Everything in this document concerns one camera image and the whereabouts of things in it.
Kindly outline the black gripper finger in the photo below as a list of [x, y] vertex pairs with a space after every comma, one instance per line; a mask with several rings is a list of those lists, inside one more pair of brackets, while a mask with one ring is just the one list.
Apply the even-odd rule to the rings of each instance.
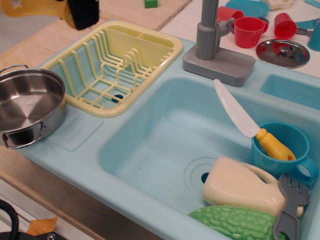
[[99, 21], [99, 0], [68, 0], [67, 2], [77, 30], [84, 30]]

